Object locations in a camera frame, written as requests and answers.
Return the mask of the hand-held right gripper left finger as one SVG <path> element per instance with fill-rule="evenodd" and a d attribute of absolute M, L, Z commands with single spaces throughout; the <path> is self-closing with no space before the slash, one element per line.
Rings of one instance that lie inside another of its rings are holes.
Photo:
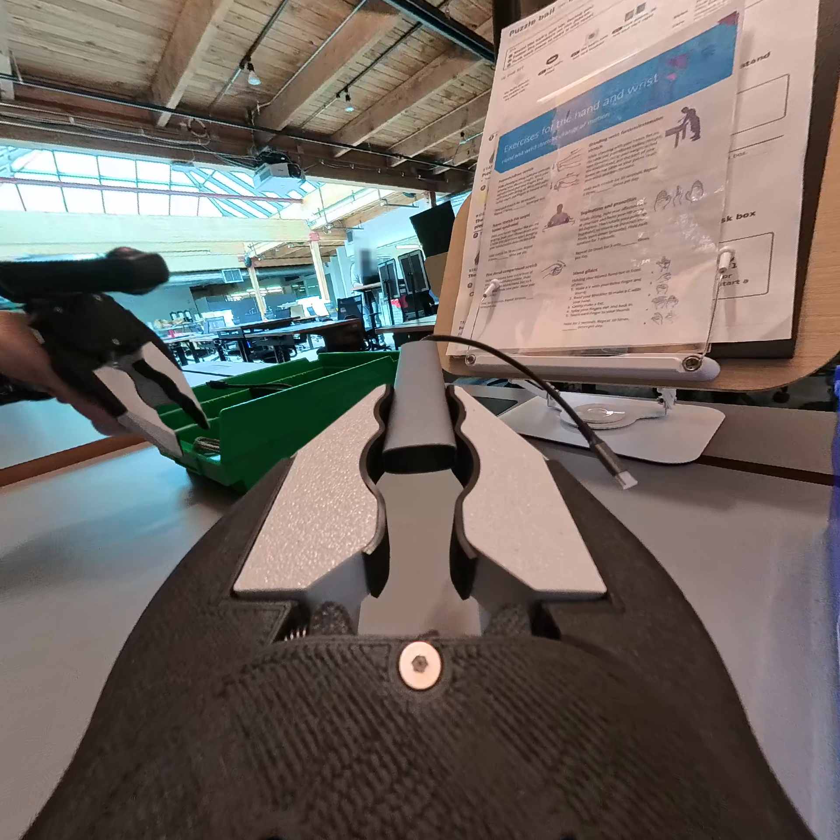
<path fill-rule="evenodd" d="M 252 602 L 294 602 L 310 614 L 340 605 L 357 631 L 367 597 L 390 572 L 382 446 L 394 396 L 380 385 L 290 460 L 233 584 Z"/>

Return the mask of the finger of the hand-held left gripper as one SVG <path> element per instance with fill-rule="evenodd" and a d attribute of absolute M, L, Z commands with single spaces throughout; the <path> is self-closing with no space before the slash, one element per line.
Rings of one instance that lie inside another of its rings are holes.
<path fill-rule="evenodd" d="M 110 412 L 121 426 L 144 438 L 164 455 L 182 456 L 182 445 L 175 430 L 161 418 L 159 409 L 155 411 L 138 393 L 134 382 L 134 358 L 121 358 L 101 365 L 93 374 L 116 405 Z M 188 416 L 187 423 L 194 424 Z"/>
<path fill-rule="evenodd" d="M 143 402 L 155 411 L 174 405 L 202 429 L 209 422 L 182 369 L 165 347 L 147 341 L 134 354 L 134 382 Z"/>

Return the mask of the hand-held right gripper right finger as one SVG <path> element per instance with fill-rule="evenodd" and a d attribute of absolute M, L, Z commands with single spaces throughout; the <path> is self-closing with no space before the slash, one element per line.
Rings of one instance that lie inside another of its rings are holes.
<path fill-rule="evenodd" d="M 509 607 L 531 626 L 547 606 L 606 602 L 549 461 L 463 387 L 448 387 L 448 407 L 462 486 L 448 572 L 458 598 L 475 603 L 479 632 Z"/>

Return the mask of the green plastic bin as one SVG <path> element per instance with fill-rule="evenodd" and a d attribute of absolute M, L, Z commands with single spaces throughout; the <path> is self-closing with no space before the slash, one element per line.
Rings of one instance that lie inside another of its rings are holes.
<path fill-rule="evenodd" d="M 174 405 L 159 409 L 182 445 L 173 458 L 188 472 L 245 493 L 381 385 L 393 385 L 398 352 L 324 353 L 317 360 L 257 365 L 194 389 L 208 429 Z"/>

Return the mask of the grey USB hub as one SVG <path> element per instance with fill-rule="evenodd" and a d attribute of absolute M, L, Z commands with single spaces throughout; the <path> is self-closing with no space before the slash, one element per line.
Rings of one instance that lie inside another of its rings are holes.
<path fill-rule="evenodd" d="M 403 345 L 383 446 L 385 472 L 416 475 L 449 470 L 457 447 L 436 344 Z"/>

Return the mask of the grey desk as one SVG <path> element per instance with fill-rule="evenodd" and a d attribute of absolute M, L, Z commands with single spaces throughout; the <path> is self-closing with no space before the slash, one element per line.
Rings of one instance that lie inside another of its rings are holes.
<path fill-rule="evenodd" d="M 538 441 L 695 607 L 761 747 L 820 838 L 838 838 L 838 583 L 831 414 L 726 406 L 694 464 Z M 76 751 L 152 594 L 234 498 L 131 448 L 2 490 L 2 838 L 19 838 Z"/>

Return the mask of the person's left hand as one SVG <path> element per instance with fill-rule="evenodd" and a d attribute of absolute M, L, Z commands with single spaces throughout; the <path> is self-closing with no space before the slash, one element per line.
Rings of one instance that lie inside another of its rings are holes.
<path fill-rule="evenodd" d="M 48 354 L 29 327 L 22 312 L 1 312 L 1 373 L 16 385 L 48 394 L 71 406 L 106 436 L 122 436 L 128 431 L 101 406 L 76 393 L 56 374 Z"/>

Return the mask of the dark wooden table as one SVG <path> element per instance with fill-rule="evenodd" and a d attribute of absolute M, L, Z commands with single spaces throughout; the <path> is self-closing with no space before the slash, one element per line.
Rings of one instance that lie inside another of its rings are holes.
<path fill-rule="evenodd" d="M 268 349 L 276 361 L 282 363 L 291 359 L 298 338 L 309 340 L 312 336 L 322 339 L 322 351 L 326 353 L 363 352 L 368 349 L 364 324 L 357 318 L 293 323 L 278 329 L 251 333 L 245 336 L 245 340 L 253 349 Z"/>

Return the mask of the white book stand base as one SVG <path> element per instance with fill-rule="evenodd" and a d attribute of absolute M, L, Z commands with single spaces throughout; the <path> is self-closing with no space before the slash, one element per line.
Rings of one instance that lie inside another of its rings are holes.
<path fill-rule="evenodd" d="M 557 445 L 585 448 L 572 421 L 533 385 L 467 385 L 467 393 L 517 434 Z M 676 401 L 666 389 L 657 399 L 565 392 L 574 408 L 595 420 L 595 431 L 620 456 L 667 466 L 696 461 L 723 423 L 718 409 Z"/>

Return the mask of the ceiling projector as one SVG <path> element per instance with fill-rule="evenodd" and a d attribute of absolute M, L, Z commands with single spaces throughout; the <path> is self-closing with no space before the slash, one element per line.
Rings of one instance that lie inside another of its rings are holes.
<path fill-rule="evenodd" d="M 306 176 L 299 164 L 279 161 L 256 167 L 252 180 L 257 193 L 283 197 L 301 187 L 306 182 Z"/>

